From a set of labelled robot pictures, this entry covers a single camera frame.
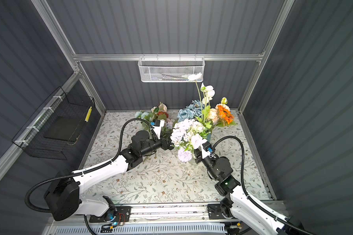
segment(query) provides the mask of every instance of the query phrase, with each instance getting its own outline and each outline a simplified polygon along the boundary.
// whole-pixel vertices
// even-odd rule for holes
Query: flower bouquet
[[[185,109],[179,110],[178,123],[174,125],[171,134],[171,141],[175,147],[179,148],[178,158],[182,162],[192,159],[194,150],[204,142],[203,139],[210,140],[215,126],[235,125],[234,116],[227,106],[227,99],[222,98],[220,104],[211,108],[210,101],[215,95],[213,87],[204,86],[202,83],[199,89],[196,81],[195,83],[200,100],[193,100]]]
[[[167,107],[164,103],[160,102],[158,106],[154,106],[150,112],[145,112],[143,110],[137,111],[135,113],[135,118],[141,118],[146,121],[152,121],[154,119],[157,120],[165,120],[165,125],[161,129],[161,136],[165,136],[172,132],[175,120],[169,118],[169,114],[167,113]],[[141,123],[144,130],[150,132],[150,128],[147,124]]]

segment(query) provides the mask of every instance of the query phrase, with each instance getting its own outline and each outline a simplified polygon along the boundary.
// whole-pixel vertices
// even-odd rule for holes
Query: orange sunflower
[[[217,105],[217,116],[224,126],[229,125],[232,121],[234,121],[234,116],[222,105]]]

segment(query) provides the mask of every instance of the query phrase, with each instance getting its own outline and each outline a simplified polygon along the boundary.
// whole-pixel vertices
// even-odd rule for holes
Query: green leaf
[[[167,119],[166,114],[161,114],[157,117],[158,120]]]

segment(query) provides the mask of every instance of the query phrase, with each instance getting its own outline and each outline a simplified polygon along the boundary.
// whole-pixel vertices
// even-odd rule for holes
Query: flower stem
[[[201,95],[200,95],[200,90],[199,90],[199,87],[198,87],[198,82],[195,80],[195,84],[196,84],[196,88],[198,89],[198,93],[199,93],[199,98],[200,98],[200,108],[201,108],[201,119],[203,117],[202,115],[202,102],[201,102]]]

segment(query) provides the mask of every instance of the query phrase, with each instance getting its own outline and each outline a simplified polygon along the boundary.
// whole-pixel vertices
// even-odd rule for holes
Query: vent grille
[[[113,229],[112,232],[100,232],[100,227],[102,225],[92,225],[90,228],[96,234],[146,234],[146,233],[217,233],[224,234],[225,226],[221,223],[167,223],[167,224],[126,224],[124,226],[119,226]],[[79,235],[90,235],[88,229],[83,226],[58,226],[55,235],[68,235],[68,234],[79,234]]]

